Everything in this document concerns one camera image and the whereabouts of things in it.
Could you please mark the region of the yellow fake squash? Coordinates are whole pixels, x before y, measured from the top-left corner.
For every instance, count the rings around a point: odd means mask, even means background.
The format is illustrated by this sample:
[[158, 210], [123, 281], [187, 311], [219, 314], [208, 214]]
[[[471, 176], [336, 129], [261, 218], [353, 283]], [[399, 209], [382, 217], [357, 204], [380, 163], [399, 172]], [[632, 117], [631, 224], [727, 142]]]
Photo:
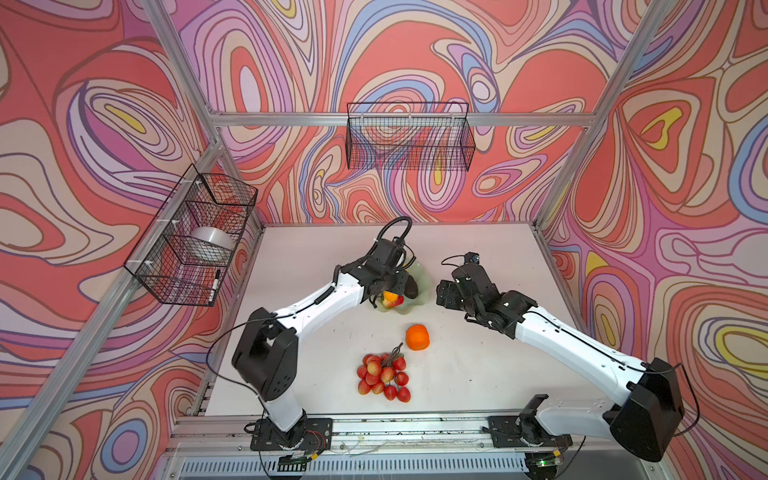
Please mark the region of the yellow fake squash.
[[392, 293], [392, 292], [387, 292], [387, 291], [385, 291], [385, 292], [382, 294], [382, 304], [383, 304], [383, 305], [384, 305], [386, 308], [392, 308], [392, 307], [391, 307], [391, 304], [392, 304], [392, 302], [395, 300], [395, 298], [396, 298], [397, 296], [398, 296], [398, 294], [395, 294], [395, 293]]

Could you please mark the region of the orange fake persimmon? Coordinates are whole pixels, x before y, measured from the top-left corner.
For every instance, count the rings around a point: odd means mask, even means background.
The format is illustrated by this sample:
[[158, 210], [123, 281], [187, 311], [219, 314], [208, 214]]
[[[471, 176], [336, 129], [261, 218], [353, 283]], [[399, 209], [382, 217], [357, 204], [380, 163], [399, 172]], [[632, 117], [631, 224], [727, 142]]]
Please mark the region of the orange fake persimmon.
[[406, 345], [410, 350], [426, 350], [431, 344], [428, 329], [422, 324], [410, 326], [406, 331]]

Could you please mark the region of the red fake grape bunch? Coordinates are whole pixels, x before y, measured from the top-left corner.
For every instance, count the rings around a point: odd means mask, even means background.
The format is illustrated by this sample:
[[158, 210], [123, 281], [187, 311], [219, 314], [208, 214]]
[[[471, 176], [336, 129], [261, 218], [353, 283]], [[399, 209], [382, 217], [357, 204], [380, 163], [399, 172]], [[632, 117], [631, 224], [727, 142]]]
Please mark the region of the red fake grape bunch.
[[382, 354], [365, 355], [356, 369], [357, 392], [383, 395], [388, 401], [409, 403], [412, 392], [409, 389], [410, 376], [407, 361], [402, 352], [403, 343]]

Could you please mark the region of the dark fake avocado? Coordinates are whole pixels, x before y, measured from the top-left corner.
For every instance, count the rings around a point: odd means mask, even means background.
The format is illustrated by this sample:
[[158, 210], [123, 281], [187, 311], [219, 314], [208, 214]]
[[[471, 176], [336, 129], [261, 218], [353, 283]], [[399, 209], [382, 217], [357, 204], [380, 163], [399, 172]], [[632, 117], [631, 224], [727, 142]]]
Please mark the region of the dark fake avocado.
[[416, 299], [419, 295], [419, 287], [413, 276], [408, 276], [405, 287], [404, 296], [409, 299]]

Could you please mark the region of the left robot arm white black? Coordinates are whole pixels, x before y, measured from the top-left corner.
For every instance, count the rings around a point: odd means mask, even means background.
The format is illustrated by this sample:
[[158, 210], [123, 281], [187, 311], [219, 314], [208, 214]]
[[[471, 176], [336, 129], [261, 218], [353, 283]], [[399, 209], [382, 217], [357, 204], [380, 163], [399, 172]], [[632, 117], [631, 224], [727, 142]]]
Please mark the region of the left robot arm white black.
[[379, 231], [362, 257], [334, 268], [332, 280], [304, 299], [277, 311], [260, 308], [243, 327], [231, 364], [263, 405], [266, 418], [285, 436], [305, 431], [306, 411], [291, 390], [298, 371], [299, 341], [339, 314], [386, 293], [414, 299], [408, 272], [415, 255], [406, 243], [412, 219], [400, 216]]

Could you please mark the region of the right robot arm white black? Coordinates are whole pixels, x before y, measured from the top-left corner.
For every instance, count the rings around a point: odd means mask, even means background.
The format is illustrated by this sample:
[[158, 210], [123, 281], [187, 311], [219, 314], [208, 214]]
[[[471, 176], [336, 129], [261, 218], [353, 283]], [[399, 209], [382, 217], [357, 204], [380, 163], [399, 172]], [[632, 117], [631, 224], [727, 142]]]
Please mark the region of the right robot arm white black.
[[663, 459], [685, 408], [677, 367], [609, 348], [516, 291], [500, 292], [475, 252], [436, 288], [437, 305], [461, 311], [467, 322], [535, 347], [601, 392], [591, 400], [535, 395], [520, 412], [516, 432], [538, 446], [567, 435], [612, 439], [647, 462]]

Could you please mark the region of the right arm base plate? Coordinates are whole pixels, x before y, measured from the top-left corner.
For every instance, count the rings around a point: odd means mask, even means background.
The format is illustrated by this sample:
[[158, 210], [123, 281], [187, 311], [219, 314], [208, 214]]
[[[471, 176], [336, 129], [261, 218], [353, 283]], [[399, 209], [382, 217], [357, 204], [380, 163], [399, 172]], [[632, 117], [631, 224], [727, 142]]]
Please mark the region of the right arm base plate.
[[491, 437], [495, 448], [567, 450], [573, 445], [570, 435], [552, 435], [533, 417], [490, 416], [481, 431]]

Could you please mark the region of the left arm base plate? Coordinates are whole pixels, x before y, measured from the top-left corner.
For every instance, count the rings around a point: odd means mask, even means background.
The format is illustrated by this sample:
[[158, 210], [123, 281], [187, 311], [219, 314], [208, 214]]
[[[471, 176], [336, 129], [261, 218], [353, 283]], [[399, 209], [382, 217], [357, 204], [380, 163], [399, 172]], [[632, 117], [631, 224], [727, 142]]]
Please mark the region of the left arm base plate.
[[283, 432], [265, 418], [247, 424], [244, 432], [251, 436], [252, 451], [312, 454], [331, 447], [333, 420], [324, 417], [300, 419], [289, 431]]

